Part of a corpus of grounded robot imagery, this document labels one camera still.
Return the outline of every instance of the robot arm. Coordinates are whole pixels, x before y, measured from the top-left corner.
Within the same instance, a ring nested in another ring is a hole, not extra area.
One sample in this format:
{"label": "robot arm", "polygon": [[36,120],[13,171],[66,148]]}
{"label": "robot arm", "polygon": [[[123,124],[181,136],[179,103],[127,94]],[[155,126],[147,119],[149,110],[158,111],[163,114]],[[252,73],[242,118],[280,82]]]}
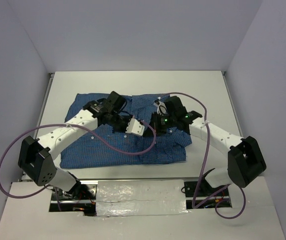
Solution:
{"label": "robot arm", "polygon": [[249,136],[243,138],[233,135],[220,127],[205,122],[201,114],[190,111],[182,105],[179,97],[172,96],[164,102],[155,101],[158,107],[152,115],[151,126],[155,126],[157,135],[165,134],[167,128],[177,127],[179,130],[207,141],[207,128],[210,129],[210,144],[228,159],[227,168],[215,168],[208,171],[204,177],[212,188],[235,183],[245,188],[263,171],[266,164],[257,141]]}
{"label": "robot arm", "polygon": [[[144,126],[132,116],[122,116],[119,112],[126,100],[112,92],[103,103],[87,103],[72,119],[65,124],[79,125],[95,130],[102,124],[109,124],[115,132],[125,132],[142,136]],[[49,184],[58,187],[68,194],[77,196],[87,192],[86,186],[67,171],[54,165],[53,160],[74,141],[87,131],[78,127],[58,127],[48,134],[33,139],[31,136],[22,141],[18,165],[38,185]]]}

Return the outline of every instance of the table surface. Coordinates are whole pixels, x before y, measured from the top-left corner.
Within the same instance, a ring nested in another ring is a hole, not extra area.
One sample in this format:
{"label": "table surface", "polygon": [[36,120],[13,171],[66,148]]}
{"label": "table surface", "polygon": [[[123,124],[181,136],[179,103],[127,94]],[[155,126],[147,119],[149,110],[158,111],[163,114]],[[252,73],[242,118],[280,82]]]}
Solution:
{"label": "table surface", "polygon": [[[208,108],[208,119],[239,135],[224,79],[220,71],[94,71],[56,72],[41,118],[41,125],[64,121],[77,93],[119,92],[125,95],[184,92],[197,97]],[[203,112],[192,100],[181,97],[188,110]],[[43,129],[39,135],[51,131]],[[135,165],[70,170],[80,179],[187,178],[199,173],[205,143],[193,138],[186,148],[187,161],[168,165]],[[226,166],[226,156],[210,149],[207,169]],[[15,182],[10,193],[25,195],[38,187],[32,182]],[[0,240],[28,239],[113,239],[113,240],[284,240],[278,216],[264,177],[245,189],[247,207],[237,219],[218,217],[213,209],[193,209],[170,216],[88,217],[78,212],[48,212],[49,190],[27,199],[8,198],[0,221]],[[242,195],[229,187],[233,208],[221,208],[227,216],[239,212]]]}
{"label": "table surface", "polygon": [[[62,123],[68,108],[78,93],[110,93],[139,95],[182,92],[190,94],[208,109],[208,120],[224,130],[240,135],[223,75],[220,71],[74,71],[56,72],[52,81],[41,125]],[[194,100],[179,96],[188,111],[204,112]],[[38,136],[50,132],[41,129]],[[122,165],[84,169],[69,169],[79,179],[146,179],[194,178],[198,176],[206,143],[192,137],[186,147],[186,162],[163,165]],[[55,159],[59,166],[60,156]],[[224,167],[227,158],[213,147],[210,149],[206,170]]]}
{"label": "table surface", "polygon": [[[13,183],[10,193],[26,195],[39,188],[32,182]],[[194,209],[187,214],[160,216],[88,217],[78,212],[48,212],[51,191],[27,199],[8,198],[0,221],[0,240],[285,240],[265,178],[247,188],[247,208],[237,219],[222,219],[214,209]],[[239,212],[242,195],[229,187],[233,208]]]}

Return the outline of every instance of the dark blue fabric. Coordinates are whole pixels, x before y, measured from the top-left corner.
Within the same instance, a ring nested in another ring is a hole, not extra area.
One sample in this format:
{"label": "dark blue fabric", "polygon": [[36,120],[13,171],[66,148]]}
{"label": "dark blue fabric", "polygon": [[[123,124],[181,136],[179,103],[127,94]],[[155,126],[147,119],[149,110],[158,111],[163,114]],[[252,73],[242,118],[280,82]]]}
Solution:
{"label": "dark blue fabric", "polygon": [[[149,123],[151,114],[156,110],[153,102],[158,96],[157,94],[123,96],[128,102],[124,110],[134,115],[135,118]],[[68,110],[65,121],[75,116],[87,102],[107,97],[108,94],[105,93],[78,94]],[[111,145],[126,152],[142,151],[148,148],[152,142],[151,137],[138,137],[119,132],[112,133],[112,127],[109,125],[101,125],[95,132]],[[64,169],[81,169],[98,166],[170,164],[185,161],[185,147],[191,143],[192,140],[188,134],[171,128],[166,135],[157,137],[155,146],[146,154],[128,156],[111,150],[92,134],[87,133],[61,153],[60,166]]]}

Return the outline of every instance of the plastic sheet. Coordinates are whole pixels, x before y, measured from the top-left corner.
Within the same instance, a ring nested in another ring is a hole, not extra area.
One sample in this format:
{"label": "plastic sheet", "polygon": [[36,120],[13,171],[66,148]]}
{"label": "plastic sheet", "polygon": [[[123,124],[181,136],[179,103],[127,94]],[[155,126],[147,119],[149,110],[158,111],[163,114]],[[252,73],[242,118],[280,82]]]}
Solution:
{"label": "plastic sheet", "polygon": [[98,216],[185,214],[183,180],[100,181],[97,186]]}

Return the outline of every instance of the gray wall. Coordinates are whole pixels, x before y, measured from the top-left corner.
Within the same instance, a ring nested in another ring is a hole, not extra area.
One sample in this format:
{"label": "gray wall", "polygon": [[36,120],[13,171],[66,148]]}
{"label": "gray wall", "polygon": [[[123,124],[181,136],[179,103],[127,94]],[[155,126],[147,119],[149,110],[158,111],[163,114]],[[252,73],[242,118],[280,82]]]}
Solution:
{"label": "gray wall", "polygon": [[[6,0],[0,0],[0,156],[19,133],[36,125],[47,74],[28,35]],[[19,146],[5,160],[1,179],[8,190],[18,177]],[[0,217],[5,196],[0,192]]]}
{"label": "gray wall", "polygon": [[228,71],[245,134],[255,136],[286,236],[286,1],[264,0]]}
{"label": "gray wall", "polygon": [[49,71],[226,70],[262,0],[8,0]]}

